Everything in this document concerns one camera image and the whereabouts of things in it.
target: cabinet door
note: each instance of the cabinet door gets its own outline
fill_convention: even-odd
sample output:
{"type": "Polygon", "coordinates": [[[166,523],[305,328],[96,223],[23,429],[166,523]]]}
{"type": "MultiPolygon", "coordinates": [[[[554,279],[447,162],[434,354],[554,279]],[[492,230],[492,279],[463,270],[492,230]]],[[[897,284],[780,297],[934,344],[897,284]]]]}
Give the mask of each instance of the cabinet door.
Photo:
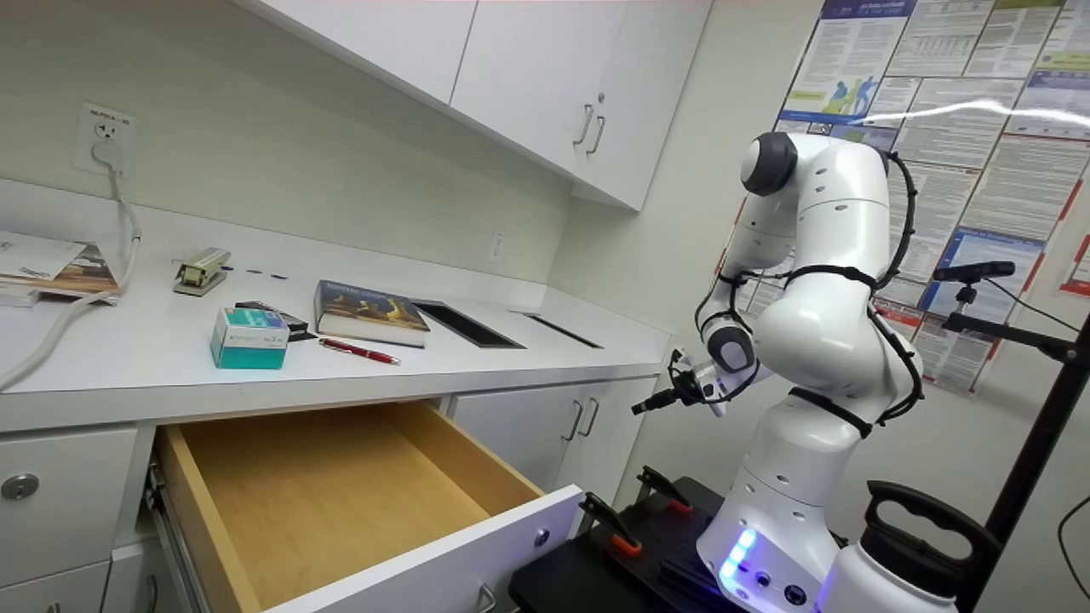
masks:
{"type": "Polygon", "coordinates": [[[277,22],[449,102],[478,0],[243,0],[277,22]]]}
{"type": "Polygon", "coordinates": [[[711,0],[631,0],[579,177],[644,208],[711,0]]]}
{"type": "Polygon", "coordinates": [[[570,438],[579,435],[576,396],[579,388],[461,396],[453,421],[542,491],[550,491],[570,438]]]}
{"type": "Polygon", "coordinates": [[[453,110],[572,169],[626,0],[480,0],[453,110]]]}
{"type": "Polygon", "coordinates": [[[641,414],[631,409],[649,390],[654,376],[588,386],[579,398],[587,412],[554,484],[579,484],[602,501],[612,501],[641,432],[641,414]]]}

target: box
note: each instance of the box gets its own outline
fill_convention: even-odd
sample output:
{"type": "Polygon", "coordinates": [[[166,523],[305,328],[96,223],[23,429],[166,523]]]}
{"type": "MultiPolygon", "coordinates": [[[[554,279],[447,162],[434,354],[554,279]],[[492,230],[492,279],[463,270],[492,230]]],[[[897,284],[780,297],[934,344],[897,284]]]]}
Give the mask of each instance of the box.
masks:
{"type": "Polygon", "coordinates": [[[212,359],[218,368],[281,368],[288,328],[266,311],[222,311],[212,331],[212,359]]]}

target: countertop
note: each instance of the countertop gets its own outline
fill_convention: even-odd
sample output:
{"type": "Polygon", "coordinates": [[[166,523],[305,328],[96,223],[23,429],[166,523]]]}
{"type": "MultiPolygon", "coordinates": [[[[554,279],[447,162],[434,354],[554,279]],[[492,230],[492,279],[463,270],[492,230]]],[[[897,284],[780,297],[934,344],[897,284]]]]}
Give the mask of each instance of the countertop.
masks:
{"type": "MultiPolygon", "coordinates": [[[[71,230],[71,238],[92,230],[87,241],[97,241],[96,230],[102,235],[105,228],[110,235],[111,215],[117,208],[97,197],[0,179],[0,223],[17,230],[71,230]]],[[[0,396],[0,432],[189,421],[566,380],[654,376],[664,356],[667,338],[660,331],[537,282],[390,258],[154,208],[135,208],[135,215],[144,241],[132,250],[132,284],[117,307],[96,307],[75,320],[59,351],[0,396]],[[174,291],[177,262],[208,246],[232,250],[232,274],[199,300],[174,291]],[[441,300],[518,341],[520,351],[484,351],[428,320],[425,351],[370,344],[394,354],[398,363],[362,359],[319,347],[316,341],[288,344],[281,370],[218,370],[212,363],[208,332],[218,311],[233,300],[263,300],[313,320],[316,279],[441,300]],[[546,320],[596,341],[599,351],[576,344],[523,312],[542,312],[546,320]]],[[[0,370],[17,363],[62,311],[65,307],[59,301],[28,307],[0,300],[0,370]]]]}

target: cabinet handle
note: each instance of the cabinet handle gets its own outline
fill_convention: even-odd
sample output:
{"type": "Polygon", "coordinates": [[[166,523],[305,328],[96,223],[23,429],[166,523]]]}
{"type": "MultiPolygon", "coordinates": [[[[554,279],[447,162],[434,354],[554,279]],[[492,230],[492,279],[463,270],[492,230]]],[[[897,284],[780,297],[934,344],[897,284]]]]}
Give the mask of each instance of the cabinet handle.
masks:
{"type": "Polygon", "coordinates": [[[572,406],[579,406],[579,412],[576,412],[572,432],[557,435],[562,442],[572,442],[581,421],[581,401],[572,401],[572,406]]]}
{"type": "Polygon", "coordinates": [[[588,435],[593,432],[593,424],[599,421],[599,401],[596,398],[588,398],[593,401],[593,412],[588,412],[588,421],[587,421],[587,429],[579,432],[579,435],[588,435]]]}
{"type": "Polygon", "coordinates": [[[602,132],[607,132],[607,126],[608,126],[608,116],[596,116],[596,123],[599,123],[599,130],[593,132],[593,146],[587,149],[587,157],[599,153],[602,132]]]}
{"type": "Polygon", "coordinates": [[[572,146],[581,146],[581,143],[587,143],[588,123],[593,123],[593,102],[581,104],[581,130],[579,130],[579,136],[572,138],[572,146]]]}
{"type": "Polygon", "coordinates": [[[4,501],[28,501],[40,485],[38,472],[17,472],[0,484],[4,501]]]}

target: electrical outlet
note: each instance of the electrical outlet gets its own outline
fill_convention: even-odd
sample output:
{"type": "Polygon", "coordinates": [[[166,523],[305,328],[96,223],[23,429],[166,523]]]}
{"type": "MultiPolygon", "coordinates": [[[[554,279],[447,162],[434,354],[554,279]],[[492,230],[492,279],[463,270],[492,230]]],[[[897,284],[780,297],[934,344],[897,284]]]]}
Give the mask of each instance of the electrical outlet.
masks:
{"type": "Polygon", "coordinates": [[[102,104],[81,104],[79,116],[79,136],[75,136],[75,166],[105,172],[102,162],[96,162],[92,146],[97,138],[117,143],[117,166],[121,169],[132,149],[135,118],[117,110],[102,104]]]}

